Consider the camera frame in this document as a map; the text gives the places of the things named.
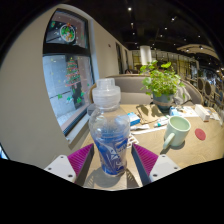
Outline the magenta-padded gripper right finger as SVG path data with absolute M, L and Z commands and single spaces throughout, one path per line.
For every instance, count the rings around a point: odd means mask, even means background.
M 166 154 L 156 155 L 137 144 L 132 145 L 131 153 L 143 185 L 155 182 L 180 170 L 180 167 Z

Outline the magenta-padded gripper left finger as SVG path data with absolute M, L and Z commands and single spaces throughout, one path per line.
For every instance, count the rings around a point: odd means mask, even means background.
M 73 152 L 69 156 L 59 155 L 45 168 L 45 171 L 48 171 L 79 186 L 83 186 L 93 156 L 94 145 L 89 144 Z

